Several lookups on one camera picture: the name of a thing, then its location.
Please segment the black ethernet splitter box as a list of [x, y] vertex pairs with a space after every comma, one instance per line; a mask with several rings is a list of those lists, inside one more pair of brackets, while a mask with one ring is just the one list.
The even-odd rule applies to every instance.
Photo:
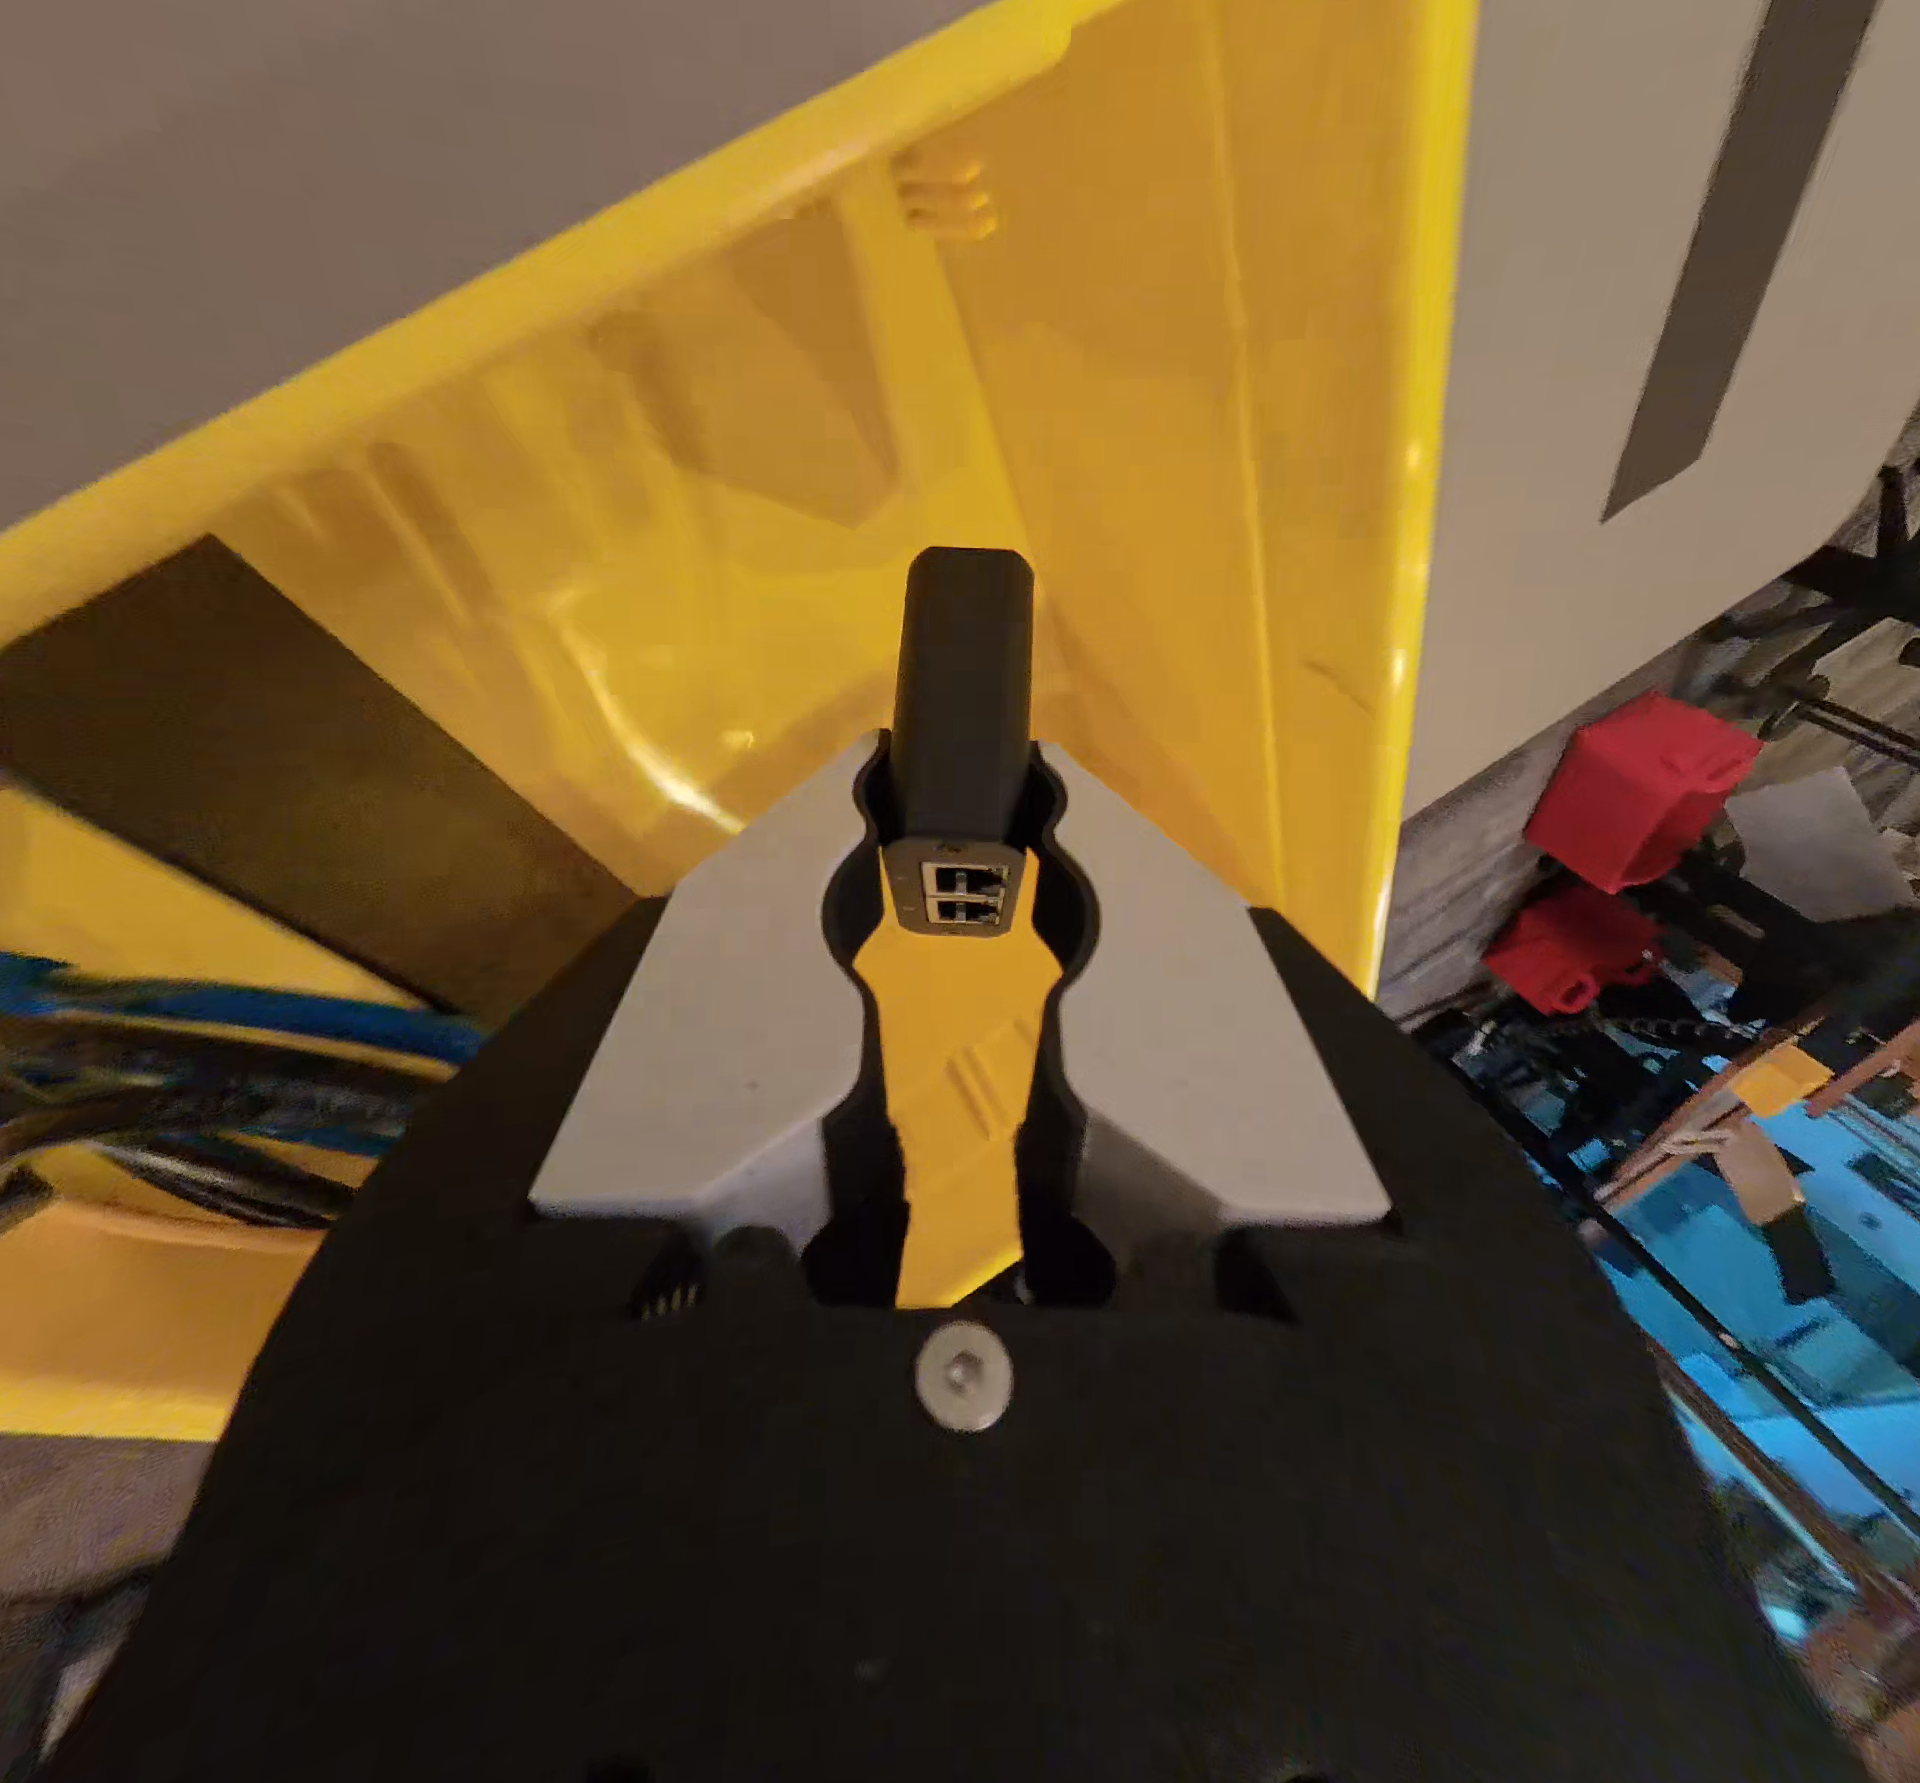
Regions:
[[921, 546], [906, 581], [877, 865], [899, 927], [1006, 937], [1021, 899], [1037, 567], [1018, 546]]

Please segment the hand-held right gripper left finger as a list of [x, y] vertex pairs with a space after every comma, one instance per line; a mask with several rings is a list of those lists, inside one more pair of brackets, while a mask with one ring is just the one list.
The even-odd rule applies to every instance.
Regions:
[[779, 1232], [820, 1304], [892, 1304], [906, 1148], [877, 1003], [886, 731], [852, 739], [663, 904], [527, 1182], [554, 1221], [673, 1221], [698, 1250]]

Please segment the black bin divider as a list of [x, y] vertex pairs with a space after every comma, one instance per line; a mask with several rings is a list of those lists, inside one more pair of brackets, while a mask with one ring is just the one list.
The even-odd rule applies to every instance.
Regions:
[[12, 639], [0, 740], [57, 812], [485, 1031], [663, 923], [216, 535]]

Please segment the yellow plastic bin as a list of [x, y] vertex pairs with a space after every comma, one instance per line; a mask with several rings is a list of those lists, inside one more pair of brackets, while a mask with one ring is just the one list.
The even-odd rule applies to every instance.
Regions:
[[[1480, 0], [7, 0], [7, 641], [216, 535], [663, 899], [1037, 567], [1029, 749], [1379, 983]], [[1062, 959], [877, 927], [899, 1304], [1018, 1259]], [[641, 923], [540, 1003], [563, 1116]], [[527, 1066], [7, 771], [7, 1431], [209, 1442]], [[535, 1182], [563, 1116], [535, 1116]]]

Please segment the red plastic bin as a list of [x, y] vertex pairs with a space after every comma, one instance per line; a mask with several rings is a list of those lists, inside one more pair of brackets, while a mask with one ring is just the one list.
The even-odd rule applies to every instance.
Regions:
[[1538, 1018], [1581, 1018], [1611, 983], [1656, 970], [1656, 923], [1617, 890], [1561, 888], [1498, 927], [1484, 970]]
[[1670, 692], [1573, 731], [1520, 841], [1595, 890], [1678, 875], [1759, 765], [1762, 740]]

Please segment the grey box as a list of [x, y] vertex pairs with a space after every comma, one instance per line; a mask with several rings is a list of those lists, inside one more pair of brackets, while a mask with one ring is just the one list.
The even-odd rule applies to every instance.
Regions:
[[1847, 765], [1787, 784], [1739, 784], [1726, 822], [1739, 836], [1739, 879], [1805, 923], [1916, 908], [1916, 879]]

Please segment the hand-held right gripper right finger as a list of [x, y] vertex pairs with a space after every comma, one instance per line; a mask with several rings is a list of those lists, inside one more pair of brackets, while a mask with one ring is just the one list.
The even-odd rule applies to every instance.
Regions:
[[1029, 1299], [1106, 1304], [1166, 1241], [1386, 1221], [1250, 904], [1062, 740], [1037, 740], [1021, 798], [1037, 937], [1062, 959], [1018, 1126]]

